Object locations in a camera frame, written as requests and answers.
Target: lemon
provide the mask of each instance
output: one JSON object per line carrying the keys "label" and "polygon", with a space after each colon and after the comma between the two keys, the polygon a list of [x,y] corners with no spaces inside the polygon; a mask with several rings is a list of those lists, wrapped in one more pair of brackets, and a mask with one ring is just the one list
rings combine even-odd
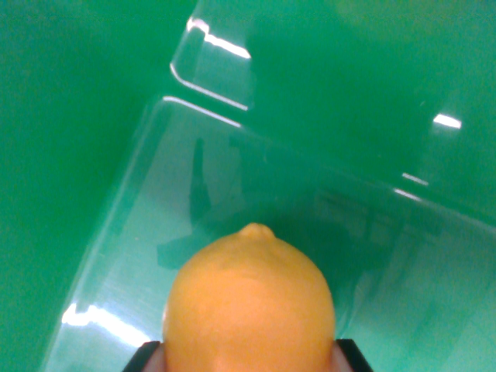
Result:
{"label": "lemon", "polygon": [[250,224],[179,271],[164,318],[168,372],[325,372],[335,316],[316,265]]}

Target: yellow lemon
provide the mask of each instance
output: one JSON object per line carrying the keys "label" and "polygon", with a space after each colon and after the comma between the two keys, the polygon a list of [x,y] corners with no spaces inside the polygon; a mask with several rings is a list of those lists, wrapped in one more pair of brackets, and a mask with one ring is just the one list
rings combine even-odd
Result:
{"label": "yellow lemon", "polygon": [[164,319],[167,372],[326,372],[334,330],[317,266],[250,224],[179,271]]}

